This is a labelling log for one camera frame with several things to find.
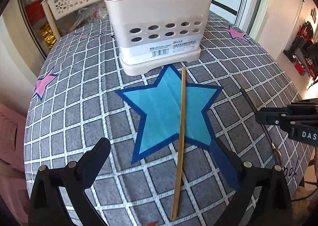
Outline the pink plastic stool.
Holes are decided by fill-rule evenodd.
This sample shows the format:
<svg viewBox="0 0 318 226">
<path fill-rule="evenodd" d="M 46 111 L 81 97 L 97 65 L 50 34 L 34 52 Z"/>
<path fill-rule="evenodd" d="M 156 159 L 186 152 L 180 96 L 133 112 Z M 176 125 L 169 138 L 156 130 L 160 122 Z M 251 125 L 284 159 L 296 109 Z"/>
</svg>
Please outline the pink plastic stool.
<svg viewBox="0 0 318 226">
<path fill-rule="evenodd" d="M 1 198 L 20 225 L 27 225 L 29 195 L 24 167 L 26 118 L 1 104 Z"/>
</svg>

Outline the wooden chopstick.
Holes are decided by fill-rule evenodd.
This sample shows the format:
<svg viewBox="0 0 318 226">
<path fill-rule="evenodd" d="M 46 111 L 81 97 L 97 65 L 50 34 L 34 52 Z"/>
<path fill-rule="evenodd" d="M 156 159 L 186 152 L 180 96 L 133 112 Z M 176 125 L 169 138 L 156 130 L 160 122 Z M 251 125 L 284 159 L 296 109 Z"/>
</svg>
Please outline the wooden chopstick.
<svg viewBox="0 0 318 226">
<path fill-rule="evenodd" d="M 178 157 L 176 167 L 176 180 L 173 204 L 171 208 L 170 220 L 174 221 L 177 218 L 180 187 L 182 180 L 182 166 L 183 166 L 183 152 L 184 152 L 184 138 L 185 138 L 185 114 L 186 114 L 186 68 L 182 67 L 182 83 L 180 96 L 180 123 L 179 123 L 179 138 L 178 138 Z"/>
</svg>

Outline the beige plastic utensil holder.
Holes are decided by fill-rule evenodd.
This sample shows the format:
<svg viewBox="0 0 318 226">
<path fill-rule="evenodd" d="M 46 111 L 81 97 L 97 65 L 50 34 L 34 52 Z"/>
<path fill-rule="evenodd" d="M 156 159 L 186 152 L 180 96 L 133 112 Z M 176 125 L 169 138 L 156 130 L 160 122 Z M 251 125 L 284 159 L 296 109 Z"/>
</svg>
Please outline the beige plastic utensil holder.
<svg viewBox="0 0 318 226">
<path fill-rule="evenodd" d="M 105 0 L 125 74 L 198 60 L 211 1 Z"/>
</svg>

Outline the grey checkered tablecloth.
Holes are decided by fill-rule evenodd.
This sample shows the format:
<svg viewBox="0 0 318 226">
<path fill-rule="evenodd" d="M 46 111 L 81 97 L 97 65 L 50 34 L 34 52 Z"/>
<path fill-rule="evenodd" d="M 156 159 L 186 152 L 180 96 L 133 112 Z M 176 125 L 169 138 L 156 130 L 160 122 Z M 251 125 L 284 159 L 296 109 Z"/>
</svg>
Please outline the grey checkered tablecloth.
<svg viewBox="0 0 318 226">
<path fill-rule="evenodd" d="M 243 161 L 271 168 L 272 150 L 241 89 L 258 108 L 282 107 L 301 99 L 285 72 L 256 42 L 233 39 L 226 19 L 210 13 L 201 57 L 188 63 L 189 82 L 223 88 L 207 115 L 216 136 Z M 234 190 L 209 152 L 186 145 L 178 217 L 170 220 L 177 142 L 131 163 L 139 115 L 116 93 L 149 85 L 156 68 L 127 76 L 109 20 L 84 26 L 58 41 L 40 71 L 44 94 L 31 99 L 24 138 L 26 182 L 39 166 L 64 167 L 102 138 L 111 153 L 86 194 L 108 225 L 213 225 Z"/>
</svg>

